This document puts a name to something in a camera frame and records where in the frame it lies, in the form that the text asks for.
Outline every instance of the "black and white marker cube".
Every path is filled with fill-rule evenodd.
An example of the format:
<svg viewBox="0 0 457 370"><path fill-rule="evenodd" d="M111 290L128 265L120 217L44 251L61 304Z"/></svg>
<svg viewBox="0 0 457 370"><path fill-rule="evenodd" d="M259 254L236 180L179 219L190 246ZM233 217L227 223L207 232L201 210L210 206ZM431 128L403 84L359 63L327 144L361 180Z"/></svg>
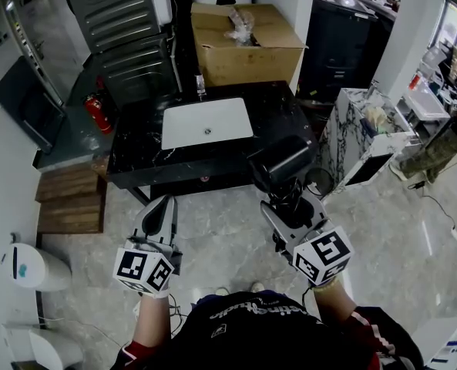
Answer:
<svg viewBox="0 0 457 370"><path fill-rule="evenodd" d="M119 248L113 277L133 291L158 294L172 272L172 264L159 252Z"/></svg>
<svg viewBox="0 0 457 370"><path fill-rule="evenodd" d="M313 284L321 285L341 273L353 253L348 236L338 226L296 246L293 265Z"/></svg>

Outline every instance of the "black marble vanity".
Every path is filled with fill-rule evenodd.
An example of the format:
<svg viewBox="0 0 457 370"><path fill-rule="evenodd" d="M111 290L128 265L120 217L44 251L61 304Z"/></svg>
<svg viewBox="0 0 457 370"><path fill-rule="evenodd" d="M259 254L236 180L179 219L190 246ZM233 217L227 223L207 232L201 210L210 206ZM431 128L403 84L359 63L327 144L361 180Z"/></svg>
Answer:
<svg viewBox="0 0 457 370"><path fill-rule="evenodd" d="M108 165L109 179L140 201L138 187L151 186L151 197L235 187L250 182L247 157L279 139L296 134L318 144L307 118L285 82L259 82L208 88L203 101L241 97L254 136L245 139L161 149L163 112L200 101L195 94L125 106Z"/></svg>

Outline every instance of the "white trash can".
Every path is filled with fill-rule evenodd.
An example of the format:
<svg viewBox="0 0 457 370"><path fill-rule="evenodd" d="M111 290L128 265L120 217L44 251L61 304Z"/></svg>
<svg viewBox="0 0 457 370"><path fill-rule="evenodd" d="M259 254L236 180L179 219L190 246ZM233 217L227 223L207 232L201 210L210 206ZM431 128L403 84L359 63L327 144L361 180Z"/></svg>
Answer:
<svg viewBox="0 0 457 370"><path fill-rule="evenodd" d="M23 288L52 292L71 284L71 271L64 262L31 245L12 244L5 266L12 281Z"/></svg>
<svg viewBox="0 0 457 370"><path fill-rule="evenodd" d="M32 329L29 339L35 360L48 370L64 370L84 359L75 341L54 331Z"/></svg>

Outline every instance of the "camouflage pants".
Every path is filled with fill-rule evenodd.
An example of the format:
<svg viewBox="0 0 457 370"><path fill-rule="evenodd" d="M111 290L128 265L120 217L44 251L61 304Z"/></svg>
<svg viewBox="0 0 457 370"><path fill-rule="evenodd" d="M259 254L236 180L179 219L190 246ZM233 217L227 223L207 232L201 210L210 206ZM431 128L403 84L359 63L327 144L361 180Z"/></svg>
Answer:
<svg viewBox="0 0 457 370"><path fill-rule="evenodd" d="M456 154L457 136L451 129L447 129L426 148L404 162L400 162L399 168L406 178L425 171L428 180L434 182Z"/></svg>

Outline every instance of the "fire extinguisher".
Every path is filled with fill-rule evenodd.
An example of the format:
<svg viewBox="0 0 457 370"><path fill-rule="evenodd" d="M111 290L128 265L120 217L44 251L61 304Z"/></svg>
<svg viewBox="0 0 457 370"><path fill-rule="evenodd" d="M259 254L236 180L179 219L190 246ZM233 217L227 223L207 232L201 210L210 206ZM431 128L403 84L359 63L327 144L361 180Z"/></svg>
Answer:
<svg viewBox="0 0 457 370"><path fill-rule="evenodd" d="M103 134L108 134L113 131L113 123L105 114L102 102L95 93L91 93L86 97L84 107L86 107L92 118L96 121L96 124L101 129Z"/></svg>

